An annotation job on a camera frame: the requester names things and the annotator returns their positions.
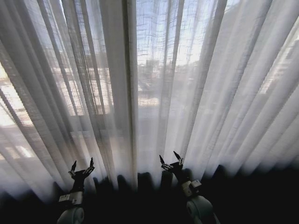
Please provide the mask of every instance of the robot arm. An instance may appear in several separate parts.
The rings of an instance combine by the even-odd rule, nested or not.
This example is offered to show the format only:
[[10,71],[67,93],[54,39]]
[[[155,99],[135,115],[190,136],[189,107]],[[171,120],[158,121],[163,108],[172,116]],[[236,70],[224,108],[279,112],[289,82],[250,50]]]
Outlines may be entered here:
[[161,167],[173,173],[178,182],[183,188],[183,192],[188,198],[187,210],[195,224],[220,224],[217,216],[213,212],[212,204],[205,199],[203,196],[199,196],[199,187],[201,183],[199,180],[190,181],[189,177],[186,176],[183,169],[183,158],[181,158],[176,152],[174,152],[178,162],[170,165],[165,164],[163,158],[160,156]]
[[75,172],[77,161],[71,167],[69,174],[75,180],[74,186],[69,194],[62,195],[59,202],[64,204],[66,210],[62,213],[57,224],[81,224],[84,220],[84,210],[81,207],[83,202],[84,179],[94,170],[93,159],[86,170]]

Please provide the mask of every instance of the dark floor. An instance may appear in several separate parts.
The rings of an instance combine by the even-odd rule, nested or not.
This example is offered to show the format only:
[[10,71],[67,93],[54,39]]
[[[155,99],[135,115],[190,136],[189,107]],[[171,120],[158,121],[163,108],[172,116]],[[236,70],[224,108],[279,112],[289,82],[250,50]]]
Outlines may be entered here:
[[[298,223],[299,172],[286,169],[228,178],[219,169],[212,179],[203,179],[201,195],[214,206],[222,224]],[[108,181],[97,183],[97,195],[85,196],[85,223],[192,223],[179,187],[171,188],[163,173],[159,191],[152,188],[149,174],[138,175],[138,192],[132,192],[119,176],[119,191]],[[22,202],[6,197],[0,210],[1,223],[54,224],[61,214],[57,204],[44,205],[33,194]]]

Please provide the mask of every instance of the sheer curtain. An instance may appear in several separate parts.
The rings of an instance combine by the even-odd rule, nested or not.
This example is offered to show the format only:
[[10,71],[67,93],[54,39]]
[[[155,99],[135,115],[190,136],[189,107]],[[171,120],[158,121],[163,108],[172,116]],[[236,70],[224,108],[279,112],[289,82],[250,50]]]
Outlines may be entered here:
[[0,0],[0,194],[68,191],[173,150],[194,177],[299,163],[297,0]]

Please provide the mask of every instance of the white sheer curtain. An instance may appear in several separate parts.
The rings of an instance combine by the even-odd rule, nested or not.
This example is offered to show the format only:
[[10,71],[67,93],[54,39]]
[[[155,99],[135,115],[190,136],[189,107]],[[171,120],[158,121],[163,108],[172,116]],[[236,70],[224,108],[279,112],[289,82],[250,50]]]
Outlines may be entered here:
[[298,165],[297,0],[0,0],[0,194]]

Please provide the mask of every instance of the curtain fold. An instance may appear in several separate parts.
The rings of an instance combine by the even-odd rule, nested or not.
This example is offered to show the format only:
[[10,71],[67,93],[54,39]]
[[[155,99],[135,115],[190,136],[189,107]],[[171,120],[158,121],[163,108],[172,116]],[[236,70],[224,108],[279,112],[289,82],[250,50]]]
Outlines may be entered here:
[[299,162],[297,0],[0,0],[0,189]]

